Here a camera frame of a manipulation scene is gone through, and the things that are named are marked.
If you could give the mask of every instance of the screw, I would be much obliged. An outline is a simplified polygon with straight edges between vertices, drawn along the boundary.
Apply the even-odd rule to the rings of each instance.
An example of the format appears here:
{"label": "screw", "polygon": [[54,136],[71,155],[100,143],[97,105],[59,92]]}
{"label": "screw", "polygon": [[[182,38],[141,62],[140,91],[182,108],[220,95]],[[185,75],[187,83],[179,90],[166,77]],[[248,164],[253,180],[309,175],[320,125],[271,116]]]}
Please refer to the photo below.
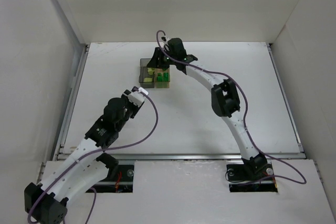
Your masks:
{"label": "screw", "polygon": [[266,169],[266,172],[267,172],[268,175],[273,175],[273,174],[274,174],[272,168],[267,168],[267,169]]}
{"label": "screw", "polygon": [[134,171],[133,170],[128,170],[127,171],[127,176],[129,176],[129,177],[133,177],[134,176]]}

